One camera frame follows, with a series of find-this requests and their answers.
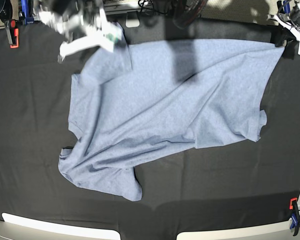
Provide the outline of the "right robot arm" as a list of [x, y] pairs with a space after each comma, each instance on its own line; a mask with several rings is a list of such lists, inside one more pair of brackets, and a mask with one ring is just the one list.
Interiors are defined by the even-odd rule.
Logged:
[[86, 49], [101, 47], [109, 52], [122, 39], [122, 30], [108, 21], [102, 0], [35, 0], [38, 19], [65, 37], [58, 62]]

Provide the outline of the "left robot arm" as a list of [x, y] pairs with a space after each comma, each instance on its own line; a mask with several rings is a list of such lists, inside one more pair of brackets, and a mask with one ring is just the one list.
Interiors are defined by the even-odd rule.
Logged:
[[276, 47], [286, 47], [292, 42], [298, 42], [300, 55], [300, 0], [290, 6], [289, 0], [277, 1], [277, 13], [268, 14], [267, 19], [278, 23], [279, 32], [274, 36]]

